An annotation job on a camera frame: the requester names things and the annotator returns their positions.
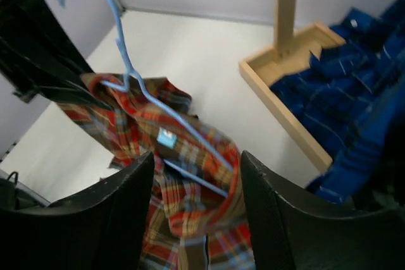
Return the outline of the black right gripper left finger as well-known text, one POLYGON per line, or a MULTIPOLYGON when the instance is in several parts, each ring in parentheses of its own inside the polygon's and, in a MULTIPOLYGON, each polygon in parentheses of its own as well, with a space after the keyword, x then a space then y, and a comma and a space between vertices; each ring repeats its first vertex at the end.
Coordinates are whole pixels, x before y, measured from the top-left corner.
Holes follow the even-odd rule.
POLYGON ((2 269, 137 269, 154 157, 47 207, 1 209, 2 269))

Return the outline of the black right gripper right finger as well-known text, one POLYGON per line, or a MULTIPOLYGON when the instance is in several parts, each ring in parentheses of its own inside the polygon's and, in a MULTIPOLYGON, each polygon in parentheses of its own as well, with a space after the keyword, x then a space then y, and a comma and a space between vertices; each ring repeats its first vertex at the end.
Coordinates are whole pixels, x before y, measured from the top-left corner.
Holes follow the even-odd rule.
POLYGON ((404 209, 331 203, 246 150, 240 172, 256 269, 404 269, 404 209))

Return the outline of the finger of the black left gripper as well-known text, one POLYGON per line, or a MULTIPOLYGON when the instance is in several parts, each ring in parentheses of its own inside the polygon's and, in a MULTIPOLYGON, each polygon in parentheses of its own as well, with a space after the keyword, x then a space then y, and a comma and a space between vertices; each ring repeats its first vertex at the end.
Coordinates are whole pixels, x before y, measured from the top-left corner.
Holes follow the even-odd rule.
POLYGON ((110 110, 85 86, 85 73, 91 67, 45 0, 1 0, 1 74, 15 96, 26 103, 42 95, 110 110))

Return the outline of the red brown plaid shirt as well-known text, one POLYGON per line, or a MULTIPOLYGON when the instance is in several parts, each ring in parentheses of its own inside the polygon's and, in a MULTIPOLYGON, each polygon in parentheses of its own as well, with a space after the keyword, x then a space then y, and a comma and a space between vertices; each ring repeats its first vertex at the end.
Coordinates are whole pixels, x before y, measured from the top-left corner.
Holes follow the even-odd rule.
POLYGON ((254 269, 250 230, 236 144, 189 114, 191 96, 167 78, 147 78, 147 91, 187 120, 211 153, 179 122, 148 101, 136 79, 121 92, 104 81, 119 74, 81 76, 101 107, 59 103, 59 108, 109 150, 116 168, 145 152, 154 154, 146 232, 140 269, 254 269))

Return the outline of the light blue wire hanger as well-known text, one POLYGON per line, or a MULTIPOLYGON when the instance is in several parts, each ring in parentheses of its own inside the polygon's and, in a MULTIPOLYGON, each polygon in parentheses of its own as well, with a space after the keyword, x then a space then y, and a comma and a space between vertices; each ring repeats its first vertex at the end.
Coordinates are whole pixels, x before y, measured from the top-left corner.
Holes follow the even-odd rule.
MULTIPOLYGON (((62 7, 65 7, 65 0, 58 0, 59 1, 59 5, 62 7)), ((121 58, 124 62, 124 65, 126 67, 126 74, 124 74, 123 76, 123 85, 118 85, 106 80, 103 80, 102 83, 107 86, 110 87, 112 89, 116 89, 119 90, 121 92, 128 92, 130 89, 130 84, 129 84, 129 79, 130 78, 136 78, 139 86, 140 86, 140 90, 141 92, 144 94, 145 98, 150 101, 151 103, 155 104, 157 107, 161 108, 162 110, 166 111, 172 118, 174 118, 177 122, 179 122, 191 135, 193 135, 205 148, 207 148, 207 150, 209 152, 211 152, 222 164, 225 165, 225 167, 232 172, 232 167, 231 165, 225 160, 224 157, 222 157, 219 152, 217 152, 217 150, 211 146, 209 144, 209 142, 203 138, 203 136, 201 136, 199 134, 199 132, 192 127, 192 125, 190 125, 188 122, 186 122, 185 119, 183 119, 179 114, 177 114, 174 110, 172 110, 171 108, 169 108, 167 105, 163 104, 161 101, 159 101, 157 98, 153 97, 146 89, 146 85, 141 77, 141 75, 139 74, 138 71, 135 70, 135 68, 133 67, 130 57, 128 55, 128 51, 127 51, 127 46, 125 43, 125 36, 124 36, 124 31, 123 31, 123 26, 121 23, 121 19, 120 19, 120 13, 118 11, 118 8, 114 2, 114 0, 107 0, 114 19, 115 19, 115 23, 116 23, 116 28, 117 28, 117 32, 118 32, 118 38, 116 39, 116 45, 118 47, 118 50, 121 54, 121 58)), ((157 136, 157 141, 160 144, 163 144, 164 146, 173 149, 175 146, 175 143, 177 143, 177 136, 174 133, 169 132, 168 130, 165 130, 164 128, 160 127, 159 128, 159 132, 158 132, 158 136, 157 136)), ((208 189, 214 191, 217 194, 220 194, 223 197, 227 197, 228 193, 226 193, 226 191, 210 184, 208 181, 203 180, 202 178, 193 175, 192 173, 182 169, 180 166, 176 165, 173 162, 170 162, 167 159, 163 160, 165 164, 171 166, 173 169, 175 169, 176 171, 178 171, 182 176, 185 176, 187 178, 190 178, 191 180, 194 180, 196 182, 198 182, 199 184, 207 187, 208 189)))

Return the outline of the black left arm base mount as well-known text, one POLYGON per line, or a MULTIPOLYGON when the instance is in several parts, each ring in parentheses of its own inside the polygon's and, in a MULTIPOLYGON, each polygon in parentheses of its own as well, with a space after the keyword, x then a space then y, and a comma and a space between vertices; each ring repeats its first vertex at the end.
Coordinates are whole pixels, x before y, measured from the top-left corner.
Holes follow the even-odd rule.
POLYGON ((51 203, 18 181, 19 174, 1 170, 1 209, 17 211, 32 207, 47 207, 51 203))

